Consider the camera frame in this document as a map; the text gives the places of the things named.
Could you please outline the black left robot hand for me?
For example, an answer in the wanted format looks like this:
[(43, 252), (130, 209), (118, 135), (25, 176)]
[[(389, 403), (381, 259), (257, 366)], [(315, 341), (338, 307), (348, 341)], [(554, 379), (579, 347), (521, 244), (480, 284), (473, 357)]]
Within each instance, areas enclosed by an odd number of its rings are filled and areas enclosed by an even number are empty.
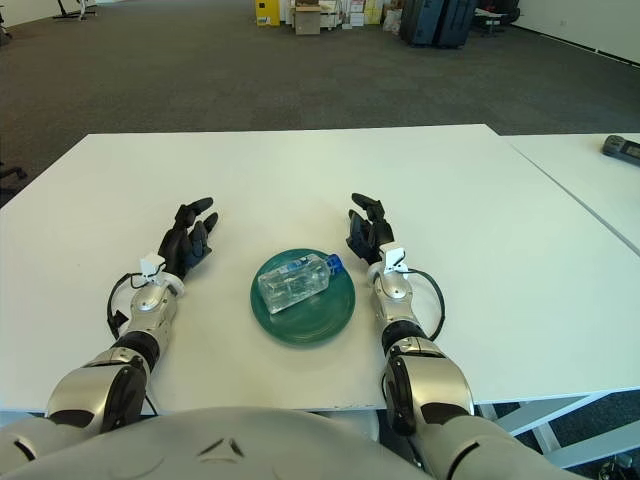
[(208, 237), (219, 215), (213, 212), (205, 220), (199, 220), (198, 217), (213, 203), (212, 197), (205, 197), (178, 208), (174, 224), (165, 233), (158, 250), (158, 255), (164, 258), (165, 272), (183, 280), (191, 269), (212, 252)]

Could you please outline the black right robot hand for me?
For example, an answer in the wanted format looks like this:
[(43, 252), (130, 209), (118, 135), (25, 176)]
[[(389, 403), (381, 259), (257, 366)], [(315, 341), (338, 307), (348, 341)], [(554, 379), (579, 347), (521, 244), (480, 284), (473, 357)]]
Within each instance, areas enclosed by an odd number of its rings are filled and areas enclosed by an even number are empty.
[(380, 200), (360, 193), (352, 193), (351, 199), (364, 210), (367, 218), (353, 209), (348, 211), (349, 235), (346, 244), (358, 258), (372, 265), (381, 260), (380, 247), (394, 241), (393, 231), (385, 219), (385, 210)]

